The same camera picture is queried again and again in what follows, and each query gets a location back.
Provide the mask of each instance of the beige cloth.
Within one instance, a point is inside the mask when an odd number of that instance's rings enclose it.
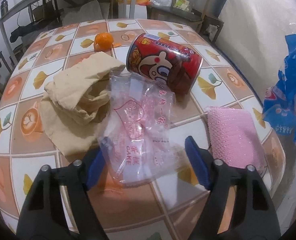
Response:
[[[45,86],[39,112],[44,132],[63,155],[97,144],[99,124],[109,109],[109,72],[125,64],[98,52],[68,68]]]

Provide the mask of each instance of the can label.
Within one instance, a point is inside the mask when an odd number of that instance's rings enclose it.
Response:
[[[127,70],[187,94],[199,75],[202,57],[181,44],[151,34],[139,35],[129,48]]]

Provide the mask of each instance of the packaging bag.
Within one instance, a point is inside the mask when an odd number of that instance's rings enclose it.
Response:
[[[279,81],[268,88],[263,107],[263,119],[277,134],[290,135],[294,131],[296,143],[296,34],[285,37],[289,55],[279,70]]]
[[[111,110],[98,141],[111,176],[134,186],[185,166],[185,153],[169,142],[174,93],[136,73],[112,72],[110,86]]]

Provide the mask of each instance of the blue gripper pad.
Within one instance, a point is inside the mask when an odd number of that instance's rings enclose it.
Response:
[[[201,151],[207,151],[207,150],[200,149],[197,143],[195,142],[195,140],[192,138],[192,136],[188,136],[186,138],[185,150],[189,158],[190,164],[193,168],[193,171],[195,172],[195,175],[198,179],[199,184],[203,185],[207,190],[210,190],[211,189],[211,181],[209,178],[210,167],[207,166],[207,162],[205,162],[206,160],[204,161],[201,155]]]
[[[88,175],[88,179],[86,182],[87,190],[90,190],[94,185],[97,184],[105,164],[106,162],[105,162],[103,153],[101,152],[101,150],[99,150],[96,158],[91,163],[87,171],[87,175]]]

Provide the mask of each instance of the wooden chair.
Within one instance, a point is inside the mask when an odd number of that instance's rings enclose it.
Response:
[[[206,1],[201,16],[195,15],[187,11],[183,11],[179,8],[175,8],[174,5],[176,3],[176,0],[171,1],[171,6],[147,5],[147,18],[152,20],[158,20],[159,14],[165,16],[176,16],[185,20],[187,23],[197,25],[196,31],[198,33],[201,29],[201,24],[203,22],[204,16],[207,13],[209,2],[210,0]]]

